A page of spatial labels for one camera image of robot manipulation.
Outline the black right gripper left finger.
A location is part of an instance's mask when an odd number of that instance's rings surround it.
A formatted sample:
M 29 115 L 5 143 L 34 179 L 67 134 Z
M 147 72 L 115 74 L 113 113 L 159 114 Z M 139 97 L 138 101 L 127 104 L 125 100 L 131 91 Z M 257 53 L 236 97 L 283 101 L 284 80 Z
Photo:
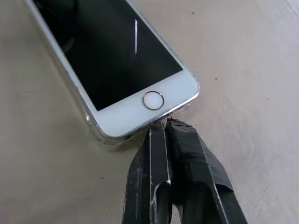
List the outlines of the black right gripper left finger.
M 134 156 L 127 176 L 121 224 L 170 224 L 173 153 L 168 126 L 154 123 Z

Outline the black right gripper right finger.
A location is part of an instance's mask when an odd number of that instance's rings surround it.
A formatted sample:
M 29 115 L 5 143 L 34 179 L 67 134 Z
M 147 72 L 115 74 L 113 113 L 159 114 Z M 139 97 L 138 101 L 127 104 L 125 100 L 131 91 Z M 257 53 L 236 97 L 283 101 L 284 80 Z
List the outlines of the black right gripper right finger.
M 248 224 L 224 166 L 197 130 L 168 119 L 165 133 L 181 224 Z

